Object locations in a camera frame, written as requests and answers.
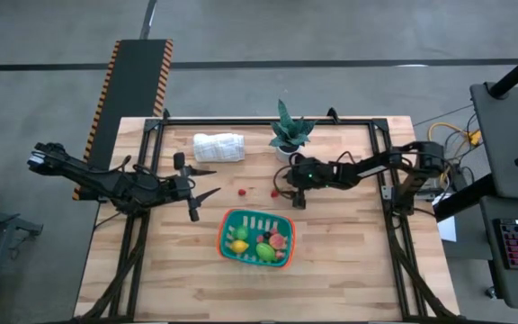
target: white pot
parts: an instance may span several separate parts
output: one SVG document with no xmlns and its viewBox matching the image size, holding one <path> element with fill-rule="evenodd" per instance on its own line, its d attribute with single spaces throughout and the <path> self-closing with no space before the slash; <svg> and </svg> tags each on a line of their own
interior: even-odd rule
<svg viewBox="0 0 518 324">
<path fill-rule="evenodd" d="M 301 149 L 301 146 L 297 147 L 297 149 L 292 152 L 285 152 L 281 148 L 276 148 L 275 156 L 277 157 L 278 160 L 280 160 L 284 164 L 289 164 L 289 156 L 295 152 L 299 152 L 300 149 Z"/>
</svg>

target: hazard stripe tape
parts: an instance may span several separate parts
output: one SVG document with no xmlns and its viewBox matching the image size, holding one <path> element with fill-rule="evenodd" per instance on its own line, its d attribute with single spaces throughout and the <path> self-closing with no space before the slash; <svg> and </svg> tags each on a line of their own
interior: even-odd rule
<svg viewBox="0 0 518 324">
<path fill-rule="evenodd" d="M 91 154 L 91 147 L 94 144 L 95 133 L 97 132 L 97 125 L 99 124 L 99 120 L 101 118 L 101 113 L 103 112 L 103 105 L 105 103 L 105 97 L 107 96 L 107 88 L 109 87 L 109 80 L 112 78 L 113 67 L 115 65 L 115 59 L 117 58 L 117 52 L 119 51 L 120 42 L 115 42 L 115 47 L 112 52 L 112 59 L 107 66 L 107 74 L 105 75 L 105 81 L 103 82 L 103 88 L 101 94 L 99 96 L 99 103 L 97 104 L 97 108 L 95 109 L 94 121 L 91 125 L 91 130 L 89 131 L 89 136 L 87 136 L 87 143 L 85 143 L 85 152 L 83 155 L 83 161 L 87 163 L 89 161 L 89 157 Z M 73 200 L 79 200 L 79 194 L 81 192 L 81 186 L 78 185 L 76 189 L 73 191 Z"/>
<path fill-rule="evenodd" d="M 153 103 L 153 115 L 155 117 L 163 116 L 163 101 L 165 99 L 165 91 L 167 88 L 167 78 L 169 77 L 169 68 L 171 67 L 171 57 L 173 54 L 173 41 L 166 40 L 163 49 L 163 59 L 161 62 L 161 70 L 159 71 L 159 81 L 155 94 L 155 102 Z"/>
</svg>

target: caster wheel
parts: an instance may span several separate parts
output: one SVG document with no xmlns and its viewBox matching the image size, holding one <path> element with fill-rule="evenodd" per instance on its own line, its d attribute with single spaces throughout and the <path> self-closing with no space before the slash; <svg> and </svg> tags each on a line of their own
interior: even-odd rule
<svg viewBox="0 0 518 324">
<path fill-rule="evenodd" d="M 485 295 L 492 299 L 492 300 L 496 300 L 496 291 L 495 291 L 495 287 L 489 287 L 485 290 Z"/>
</svg>

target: red fruit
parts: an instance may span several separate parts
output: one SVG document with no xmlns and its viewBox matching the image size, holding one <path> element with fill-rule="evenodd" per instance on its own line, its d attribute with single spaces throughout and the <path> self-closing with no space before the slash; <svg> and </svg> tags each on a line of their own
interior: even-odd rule
<svg viewBox="0 0 518 324">
<path fill-rule="evenodd" d="M 269 245 L 274 249 L 285 248 L 285 238 L 281 234 L 273 234 L 269 238 Z"/>
</svg>

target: succulent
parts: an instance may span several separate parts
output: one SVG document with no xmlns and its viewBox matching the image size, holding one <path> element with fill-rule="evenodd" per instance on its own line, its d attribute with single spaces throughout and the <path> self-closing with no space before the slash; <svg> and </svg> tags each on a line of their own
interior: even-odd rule
<svg viewBox="0 0 518 324">
<path fill-rule="evenodd" d="M 315 127 L 314 121 L 304 121 L 301 117 L 298 121 L 294 121 L 283 101 L 279 101 L 279 117 L 281 122 L 272 122 L 271 127 L 275 132 L 276 138 L 271 140 L 272 147 L 297 147 L 305 146 L 305 142 L 309 141 L 308 135 Z"/>
</svg>

